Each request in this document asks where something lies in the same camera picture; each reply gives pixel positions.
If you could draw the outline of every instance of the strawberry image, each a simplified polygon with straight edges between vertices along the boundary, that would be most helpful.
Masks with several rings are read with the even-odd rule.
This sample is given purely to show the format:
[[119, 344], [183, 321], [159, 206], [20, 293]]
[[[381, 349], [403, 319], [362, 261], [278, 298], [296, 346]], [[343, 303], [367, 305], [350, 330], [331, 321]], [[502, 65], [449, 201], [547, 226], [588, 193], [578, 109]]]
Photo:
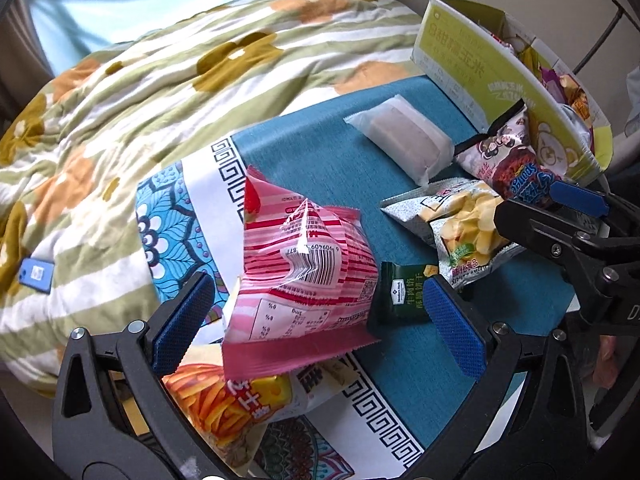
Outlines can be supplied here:
[[244, 223], [254, 222], [260, 212], [260, 197], [249, 177], [244, 181]]

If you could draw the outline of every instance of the brown curtain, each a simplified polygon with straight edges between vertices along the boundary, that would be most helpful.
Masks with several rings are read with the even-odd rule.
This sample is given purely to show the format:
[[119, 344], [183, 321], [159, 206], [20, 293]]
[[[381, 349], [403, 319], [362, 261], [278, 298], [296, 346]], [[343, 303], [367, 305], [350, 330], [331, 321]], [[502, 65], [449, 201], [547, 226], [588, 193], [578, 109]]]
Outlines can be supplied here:
[[0, 38], [0, 116], [13, 121], [53, 76], [26, 0], [9, 7], [0, 21]]

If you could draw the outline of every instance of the floral blanket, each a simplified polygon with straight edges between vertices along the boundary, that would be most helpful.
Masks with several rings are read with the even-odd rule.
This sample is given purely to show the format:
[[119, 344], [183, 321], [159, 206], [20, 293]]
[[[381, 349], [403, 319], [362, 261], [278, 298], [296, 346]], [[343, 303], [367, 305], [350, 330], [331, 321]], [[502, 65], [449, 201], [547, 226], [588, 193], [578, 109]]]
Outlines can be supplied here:
[[[71, 330], [122, 330], [159, 298], [138, 183], [250, 124], [417, 75], [420, 16], [393, 0], [238, 0], [95, 52], [0, 140], [0, 357], [54, 391]], [[54, 263], [50, 294], [20, 285]]]

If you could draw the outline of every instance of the blue card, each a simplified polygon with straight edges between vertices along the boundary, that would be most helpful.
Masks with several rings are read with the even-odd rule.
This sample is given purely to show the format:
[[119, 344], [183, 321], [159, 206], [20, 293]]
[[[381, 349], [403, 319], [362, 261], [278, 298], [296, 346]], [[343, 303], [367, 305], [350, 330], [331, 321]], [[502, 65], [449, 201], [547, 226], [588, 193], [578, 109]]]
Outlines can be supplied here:
[[18, 281], [23, 285], [49, 294], [53, 280], [53, 267], [54, 265], [50, 262], [25, 258], [18, 271]]

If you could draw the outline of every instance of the metal rod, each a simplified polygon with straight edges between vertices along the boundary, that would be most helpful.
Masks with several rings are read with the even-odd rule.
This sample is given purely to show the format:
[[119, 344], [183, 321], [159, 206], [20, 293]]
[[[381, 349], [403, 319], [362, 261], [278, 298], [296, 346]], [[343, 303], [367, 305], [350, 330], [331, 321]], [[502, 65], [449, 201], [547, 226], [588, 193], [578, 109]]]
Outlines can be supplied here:
[[584, 58], [582, 58], [581, 62], [578, 63], [578, 65], [574, 68], [574, 74], [577, 74], [578, 72], [580, 72], [580, 70], [582, 70], [584, 68], [584, 66], [589, 62], [589, 60], [593, 57], [593, 55], [598, 51], [598, 49], [602, 46], [602, 44], [609, 37], [609, 35], [613, 31], [613, 29], [616, 27], [618, 22], [622, 19], [622, 16], [626, 16], [627, 19], [631, 22], [631, 24], [636, 28], [636, 30], [638, 32], [640, 32], [640, 25], [638, 25], [636, 23], [636, 20], [633, 19], [631, 14], [626, 12], [625, 7], [620, 5], [619, 1], [617, 1], [617, 0], [611, 0], [611, 1], [613, 1], [613, 3], [618, 8], [618, 12], [616, 12], [615, 17], [613, 18], [613, 20], [611, 20], [611, 23], [609, 23], [609, 25], [607, 26], [605, 31], [598, 38], [598, 41], [596, 41], [595, 45], [593, 45], [593, 47], [591, 47], [591, 50], [588, 51], [587, 55], [584, 56]]

